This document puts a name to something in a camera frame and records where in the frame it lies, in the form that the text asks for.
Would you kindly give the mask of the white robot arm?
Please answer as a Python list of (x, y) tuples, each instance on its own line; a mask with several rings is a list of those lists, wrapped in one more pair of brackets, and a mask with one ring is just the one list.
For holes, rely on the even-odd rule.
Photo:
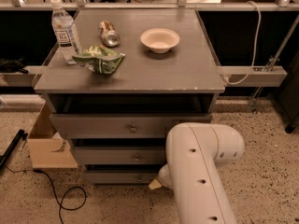
[(166, 137), (167, 164), (149, 188), (173, 190), (179, 224), (237, 224), (217, 166), (238, 160), (244, 149), (230, 126), (180, 123)]

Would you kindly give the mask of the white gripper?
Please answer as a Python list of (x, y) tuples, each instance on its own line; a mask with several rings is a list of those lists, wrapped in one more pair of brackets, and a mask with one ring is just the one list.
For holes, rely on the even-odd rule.
[(160, 169), (158, 173), (158, 179), (153, 179), (149, 183), (150, 189), (159, 189), (161, 186), (167, 187), (169, 189), (172, 188), (172, 180), (167, 164)]

